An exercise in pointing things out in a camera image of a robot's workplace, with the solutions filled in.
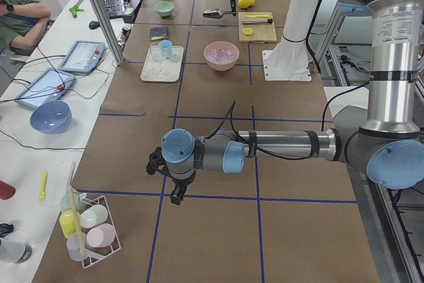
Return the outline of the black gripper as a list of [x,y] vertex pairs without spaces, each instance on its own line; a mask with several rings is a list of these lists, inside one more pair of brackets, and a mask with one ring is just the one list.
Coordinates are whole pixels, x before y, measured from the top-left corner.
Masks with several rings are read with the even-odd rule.
[[196,172],[190,168],[187,172],[177,173],[170,170],[171,165],[168,164],[162,156],[162,148],[156,147],[155,151],[149,155],[146,172],[154,175],[159,172],[161,175],[170,178],[175,187],[170,197],[184,197],[187,187],[195,180]]

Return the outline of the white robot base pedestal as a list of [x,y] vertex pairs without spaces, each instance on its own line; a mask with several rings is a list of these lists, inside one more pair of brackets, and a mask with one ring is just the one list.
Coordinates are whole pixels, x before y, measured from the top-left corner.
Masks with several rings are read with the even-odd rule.
[[266,81],[310,82],[307,37],[319,0],[291,0],[282,39],[262,52]]

